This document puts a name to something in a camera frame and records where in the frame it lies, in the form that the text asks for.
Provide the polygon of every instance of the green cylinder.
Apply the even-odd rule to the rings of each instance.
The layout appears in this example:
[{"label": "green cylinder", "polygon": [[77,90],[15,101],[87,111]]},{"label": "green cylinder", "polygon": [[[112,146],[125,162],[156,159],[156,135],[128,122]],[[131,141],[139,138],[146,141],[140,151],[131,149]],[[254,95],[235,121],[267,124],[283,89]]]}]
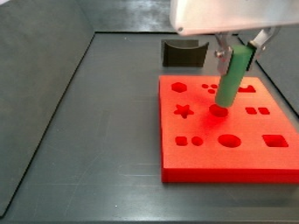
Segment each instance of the green cylinder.
[{"label": "green cylinder", "polygon": [[219,90],[216,94],[216,104],[228,108],[236,98],[239,91],[239,84],[248,68],[248,62],[254,53],[254,50],[244,45],[234,45],[232,56],[230,60],[228,72],[220,76]]}]

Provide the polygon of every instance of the metal table surface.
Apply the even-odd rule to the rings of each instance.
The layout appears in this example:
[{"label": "metal table surface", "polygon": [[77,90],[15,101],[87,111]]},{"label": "metal table surface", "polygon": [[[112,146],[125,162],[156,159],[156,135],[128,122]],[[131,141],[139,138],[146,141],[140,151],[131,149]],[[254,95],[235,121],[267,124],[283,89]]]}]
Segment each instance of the metal table surface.
[{"label": "metal table surface", "polygon": [[[175,38],[96,34],[0,223],[299,221],[298,185],[162,183],[158,77],[218,73],[214,36],[200,36],[210,41],[203,69],[162,67],[162,39]],[[298,129],[258,66],[247,75]]]}]

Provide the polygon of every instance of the square hole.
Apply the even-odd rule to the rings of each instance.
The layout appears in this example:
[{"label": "square hole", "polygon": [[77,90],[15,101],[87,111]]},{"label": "square hole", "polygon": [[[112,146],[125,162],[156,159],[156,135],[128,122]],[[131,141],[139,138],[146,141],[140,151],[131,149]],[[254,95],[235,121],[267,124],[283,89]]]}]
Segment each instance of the square hole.
[{"label": "square hole", "polygon": [[280,135],[263,135],[268,147],[288,147],[288,143]]}]

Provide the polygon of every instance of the shape sorting board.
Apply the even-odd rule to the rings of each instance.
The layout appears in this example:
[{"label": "shape sorting board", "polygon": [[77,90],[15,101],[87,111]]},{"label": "shape sorting board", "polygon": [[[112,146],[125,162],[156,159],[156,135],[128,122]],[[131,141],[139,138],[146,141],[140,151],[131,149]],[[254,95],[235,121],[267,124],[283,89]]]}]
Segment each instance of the shape sorting board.
[{"label": "shape sorting board", "polygon": [[231,108],[219,76],[160,76],[163,182],[299,183],[299,134],[259,78]]}]

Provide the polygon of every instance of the star-shaped hole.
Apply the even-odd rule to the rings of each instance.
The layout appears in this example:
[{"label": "star-shaped hole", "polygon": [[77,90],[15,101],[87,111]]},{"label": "star-shaped hole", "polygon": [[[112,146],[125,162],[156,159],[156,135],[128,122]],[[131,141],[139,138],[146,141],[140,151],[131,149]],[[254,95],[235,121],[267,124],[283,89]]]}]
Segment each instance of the star-shaped hole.
[{"label": "star-shaped hole", "polygon": [[194,115],[190,105],[182,106],[182,105],[176,104],[176,110],[174,111],[174,113],[176,115],[182,115],[183,119],[186,119],[188,115]]}]

